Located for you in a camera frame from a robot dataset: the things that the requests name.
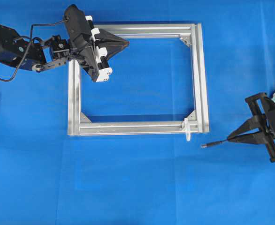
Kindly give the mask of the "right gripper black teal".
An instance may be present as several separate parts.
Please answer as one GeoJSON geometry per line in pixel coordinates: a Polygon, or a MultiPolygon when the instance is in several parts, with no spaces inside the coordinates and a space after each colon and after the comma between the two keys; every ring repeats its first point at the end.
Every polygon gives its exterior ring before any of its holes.
{"type": "Polygon", "coordinates": [[[270,161],[275,162],[275,97],[270,98],[261,92],[245,99],[252,117],[233,131],[227,141],[232,143],[265,144],[270,154],[270,161]],[[264,113],[257,101],[261,102],[264,113]]]}

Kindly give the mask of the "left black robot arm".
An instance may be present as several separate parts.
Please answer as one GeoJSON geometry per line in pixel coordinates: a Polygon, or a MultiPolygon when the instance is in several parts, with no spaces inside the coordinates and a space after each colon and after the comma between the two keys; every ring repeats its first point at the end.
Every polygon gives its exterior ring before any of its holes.
{"type": "Polygon", "coordinates": [[[40,73],[75,60],[93,82],[107,81],[113,72],[108,60],[130,43],[94,27],[92,16],[86,16],[85,20],[90,33],[79,34],[74,41],[62,39],[59,35],[48,40],[21,36],[14,29],[0,25],[0,63],[16,71],[40,73]]]}

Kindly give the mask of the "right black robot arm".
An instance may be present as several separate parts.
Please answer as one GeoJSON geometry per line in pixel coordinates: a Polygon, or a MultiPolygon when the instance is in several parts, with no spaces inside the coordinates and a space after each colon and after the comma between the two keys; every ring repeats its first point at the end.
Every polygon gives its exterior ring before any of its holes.
{"type": "Polygon", "coordinates": [[[252,117],[233,131],[227,141],[265,145],[270,162],[275,162],[275,97],[261,92],[245,99],[252,117]]]}

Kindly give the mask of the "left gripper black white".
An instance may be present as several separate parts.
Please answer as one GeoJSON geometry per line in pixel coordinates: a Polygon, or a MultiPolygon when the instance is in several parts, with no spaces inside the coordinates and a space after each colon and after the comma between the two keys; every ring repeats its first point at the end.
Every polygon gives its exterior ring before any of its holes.
{"type": "Polygon", "coordinates": [[[105,82],[113,70],[108,60],[123,51],[129,41],[93,25],[92,16],[80,16],[80,55],[83,69],[93,82],[105,82]]]}

